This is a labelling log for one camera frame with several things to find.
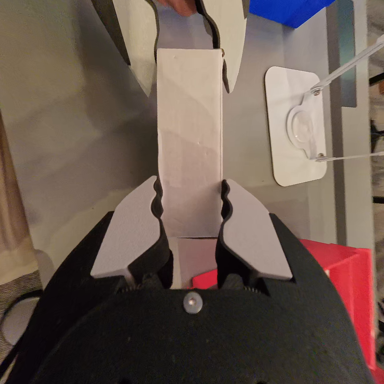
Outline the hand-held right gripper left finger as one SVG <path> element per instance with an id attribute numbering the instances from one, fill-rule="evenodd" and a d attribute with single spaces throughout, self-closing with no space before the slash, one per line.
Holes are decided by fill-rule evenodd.
<path id="1" fill-rule="evenodd" d="M 162 186 L 154 175 L 116 207 L 91 269 L 93 278 L 123 276 L 129 286 L 157 275 L 172 285 L 173 254 L 161 220 Z"/>

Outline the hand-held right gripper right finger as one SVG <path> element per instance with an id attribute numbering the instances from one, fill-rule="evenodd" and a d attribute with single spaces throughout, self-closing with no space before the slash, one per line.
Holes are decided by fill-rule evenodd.
<path id="1" fill-rule="evenodd" d="M 291 268 L 266 207 L 231 179 L 222 181 L 222 224 L 217 245 L 217 284 L 229 275 L 255 288 L 259 278 L 289 281 Z"/>

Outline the person's left hand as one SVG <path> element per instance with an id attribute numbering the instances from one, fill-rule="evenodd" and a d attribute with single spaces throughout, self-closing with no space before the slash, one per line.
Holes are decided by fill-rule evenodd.
<path id="1" fill-rule="evenodd" d="M 183 17 L 190 17 L 197 13 L 195 0 L 158 0 L 165 7 L 171 7 Z"/>

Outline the grey round object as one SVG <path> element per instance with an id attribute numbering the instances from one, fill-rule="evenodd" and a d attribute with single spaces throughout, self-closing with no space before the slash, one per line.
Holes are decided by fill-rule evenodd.
<path id="1" fill-rule="evenodd" d="M 24 334 L 39 297 L 28 297 L 12 304 L 1 320 L 1 334 L 5 341 L 15 346 Z"/>

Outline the beige curtain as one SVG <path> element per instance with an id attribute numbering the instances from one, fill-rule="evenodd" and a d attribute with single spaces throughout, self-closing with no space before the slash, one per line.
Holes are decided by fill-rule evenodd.
<path id="1" fill-rule="evenodd" d="M 37 270 L 12 155 L 0 117 L 0 280 L 1 284 Z"/>

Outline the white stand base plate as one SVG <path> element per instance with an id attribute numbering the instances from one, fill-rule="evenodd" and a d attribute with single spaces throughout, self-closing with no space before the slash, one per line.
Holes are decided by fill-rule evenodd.
<path id="1" fill-rule="evenodd" d="M 273 176 L 277 184 L 287 187 L 324 177 L 326 162 L 310 161 L 305 152 L 291 143 L 286 120 L 291 109 L 301 103 L 303 93 L 319 82 L 312 72 L 278 66 L 265 73 L 265 96 L 268 114 Z M 322 94 L 314 99 L 313 118 L 317 151 L 326 155 Z"/>

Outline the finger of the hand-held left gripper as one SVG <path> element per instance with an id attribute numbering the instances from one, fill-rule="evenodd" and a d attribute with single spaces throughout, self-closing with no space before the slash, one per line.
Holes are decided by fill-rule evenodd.
<path id="1" fill-rule="evenodd" d="M 154 1 L 94 0 L 108 35 L 147 97 L 156 82 L 159 17 Z"/>
<path id="2" fill-rule="evenodd" d="M 223 82 L 233 92 L 243 55 L 249 0 L 196 0 L 196 9 L 205 19 L 214 49 L 223 52 Z"/>

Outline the blue plastic bin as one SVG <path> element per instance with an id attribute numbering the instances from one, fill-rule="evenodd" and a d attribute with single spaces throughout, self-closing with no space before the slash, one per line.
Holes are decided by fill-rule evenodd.
<path id="1" fill-rule="evenodd" d="M 249 12 L 291 28 L 298 28 L 333 2 L 333 0 L 251 0 Z"/>

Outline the clear acrylic bracket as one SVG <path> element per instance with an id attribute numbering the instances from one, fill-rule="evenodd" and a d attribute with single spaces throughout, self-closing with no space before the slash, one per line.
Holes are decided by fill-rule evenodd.
<path id="1" fill-rule="evenodd" d="M 313 118 L 311 113 L 314 112 L 314 99 L 315 97 L 321 95 L 323 89 L 331 84 L 332 81 L 340 77 L 342 74 L 348 70 L 355 67 L 362 60 L 373 55 L 384 46 L 384 36 L 381 35 L 377 38 L 376 42 L 368 46 L 366 49 L 361 51 L 358 55 L 354 56 L 352 60 L 348 61 L 346 64 L 340 66 L 338 69 L 330 73 L 326 78 L 319 81 L 317 84 L 312 86 L 302 95 L 301 103 L 291 109 L 287 116 L 286 120 L 286 132 L 287 135 L 293 144 L 298 149 L 301 149 L 305 152 L 306 157 L 310 161 L 315 162 L 330 162 L 338 160 L 349 160 L 349 159 L 358 159 L 366 158 L 373 156 L 383 156 L 383 151 L 373 154 L 365 155 L 354 155 L 354 156 L 345 156 L 345 157 L 327 157 L 323 153 L 317 151 L 316 145 L 316 135 Z"/>

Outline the red plastic bin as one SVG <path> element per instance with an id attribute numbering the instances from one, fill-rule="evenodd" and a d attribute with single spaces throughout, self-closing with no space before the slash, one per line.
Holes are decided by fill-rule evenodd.
<path id="1" fill-rule="evenodd" d="M 187 378 L 199 383 L 374 383 L 371 253 L 299 240 L 279 220 L 291 278 L 261 272 L 217 239 L 217 269 L 192 287 L 208 300 L 183 323 Z"/>

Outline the white cardboard box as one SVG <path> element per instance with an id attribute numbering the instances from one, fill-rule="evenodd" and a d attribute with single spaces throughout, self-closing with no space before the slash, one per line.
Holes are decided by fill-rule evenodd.
<path id="1" fill-rule="evenodd" d="M 179 267 L 173 287 L 213 266 L 223 180 L 222 77 L 219 49 L 157 51 L 158 170 L 162 220 Z"/>

